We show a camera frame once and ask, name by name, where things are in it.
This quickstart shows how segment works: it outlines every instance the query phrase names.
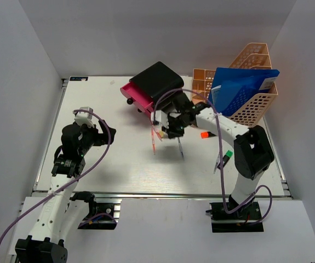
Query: wall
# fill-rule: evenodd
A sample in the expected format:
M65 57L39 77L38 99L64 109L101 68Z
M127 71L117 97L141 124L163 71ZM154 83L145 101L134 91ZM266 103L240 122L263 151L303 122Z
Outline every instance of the wall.
M274 42L296 0L20 0L61 77L229 66Z
M0 0L0 235L31 194L60 87L19 2Z
M290 190L315 232L315 1L296 2L270 53L281 73L267 120Z

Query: perforated basket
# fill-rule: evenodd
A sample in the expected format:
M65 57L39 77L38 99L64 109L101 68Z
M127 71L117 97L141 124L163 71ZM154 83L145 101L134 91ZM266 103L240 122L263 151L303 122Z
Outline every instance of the perforated basket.
M271 59L268 47L265 43L249 43L231 63L231 68L271 69ZM194 69L192 89L206 98L211 90L214 79L214 70ZM255 126L268 110L271 103L278 96L275 83L268 93L257 93L239 108L229 119L247 125ZM198 103L204 101L200 96L193 95L192 101Z

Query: black sticker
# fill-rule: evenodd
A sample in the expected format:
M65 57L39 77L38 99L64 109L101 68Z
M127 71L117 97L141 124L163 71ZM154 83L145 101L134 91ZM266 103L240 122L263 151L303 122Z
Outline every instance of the black sticker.
M71 77L70 81L88 81L88 77Z

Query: wire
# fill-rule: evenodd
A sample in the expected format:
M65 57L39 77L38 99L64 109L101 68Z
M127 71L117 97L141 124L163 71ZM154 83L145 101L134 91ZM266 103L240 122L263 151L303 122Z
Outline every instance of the wire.
M74 113L76 112L86 112L89 113L91 115L93 115L95 118L97 118L105 127L105 129L107 130L108 133L108 143L107 143L107 147L104 151L104 153L102 154L102 156L99 158L98 161L96 161L96 163L93 164L92 167L90 167L88 170L86 170L82 175L80 175L78 178L74 179L71 182L68 182L67 184L61 186L59 189L57 189L56 191L54 191L53 193L49 194L48 196L46 196L44 199L42 199L41 201L39 201L37 204L35 204L34 206L32 206L29 210L25 211L22 215L20 215L18 218L16 218L6 229L5 231L2 233L2 235L0 236L0 246L2 244L2 241L4 239L4 237L6 236L6 234L10 231L11 228L13 228L17 222L19 222L22 218L24 218L26 215L28 215L31 211L35 210L37 207L39 207L41 204L49 201L50 199L52 199L57 193L61 192L63 189L69 187L70 185L74 184L75 182L79 181L81 178L85 177L88 173L90 173L101 161L102 159L105 157L105 155L107 154L108 149L110 148L110 143L111 143L111 133L110 130L107 126L107 124L98 116L96 115L94 112L90 112L87 110L74 110Z
M99 214L96 214L94 216L92 216L91 218L87 219L85 222L81 223L78 227L81 227L81 226L84 226L86 225L87 223L93 221L94 219L100 217L100 216L107 216L109 217L115 224L117 224L117 221L113 218L112 215L110 214L107 214L107 213L99 213Z
M209 99L207 99L205 96L203 95L200 95L199 93L193 91L193 90L190 90L190 89L172 89L172 90L169 90L167 91L166 93L164 93L156 102L155 106L154 106L154 110L153 110L153 123L156 121L156 109L157 109L157 105L162 101L162 99L164 97L166 97L168 94L170 93L174 93L174 92L177 92L177 91L184 91L184 92L190 92L190 93L194 93L194 94L197 94L199 95L201 98L203 98L205 101L207 101L207 103L211 106L211 108L213 109L214 113L215 113L215 119L216 119L216 125L217 125L217 132L218 132L218 141L219 141L219 155L220 155L220 170L221 170L221 189L222 189L222 200L223 200L223 208L224 208L224 211L227 213L227 214L232 214L234 213L235 211L237 211L238 209L240 209L243 205L245 205L246 203L248 203L251 199L253 199L255 197L255 194L258 192L258 190L262 187L265 187L267 188L267 190L269 191L270 193L270 206L268 207L268 211L266 212L266 214L258 221L252 223L252 224L257 224L259 222L261 222L269 213L270 211L270 208L272 206L272 200L273 200L273 197L272 197L272 192L271 190L269 189L268 186L265 186L265 185L260 185L259 187L257 187L256 191L253 192L248 198L246 198L241 204L239 204L237 207L233 208L232 210L228 210L228 207L227 207L227 201L226 201L226 196L225 196L225 185L224 185L224 166L223 166L223 146L222 146L222 135L221 135L221 128L220 128L220 124L219 124L219 117L218 117L218 113L217 113L217 110L215 108L215 106L209 101Z

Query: white panel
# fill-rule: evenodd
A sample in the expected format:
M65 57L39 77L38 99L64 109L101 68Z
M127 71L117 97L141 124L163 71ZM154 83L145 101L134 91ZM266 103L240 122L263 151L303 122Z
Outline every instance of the white panel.
M315 232L315 1L297 1L271 52L281 71L268 124L290 190Z
M154 155L149 118L138 113L134 105L128 105L119 90L129 79L130 77L89 77L88 81L68 83L37 189L49 190L54 152L61 145L63 127L73 122L72 111L89 106L109 126L117 129L117 133L107 156L97 168L79 181L76 191L220 194L220 172L218 170L213 174L219 152L218 139L201 139L201 130L189 127L181 138L184 161L177 140L160 142L157 136ZM183 79L185 88L190 89L191 77ZM230 149L230 145L224 142L224 153ZM104 150L105 146L93 147L85 156L87 164L84 169L90 168ZM225 166L227 194L233 191L237 176L232 158ZM274 195L283 195L280 173L275 162L264 173L260 184L268 185ZM264 189L259 191L259 195L268 193Z
M58 73L134 75L160 60L180 74L269 46L295 0L20 0Z
M28 198L24 209L38 201ZM260 201L263 212L267 207ZM67 263L315 262L315 237L301 201L274 201L263 233L212 233L207 209L209 201L123 200L115 230L77 230L65 243ZM18 224L12 247L37 214Z
M0 0L0 235L31 194L60 87L19 2Z

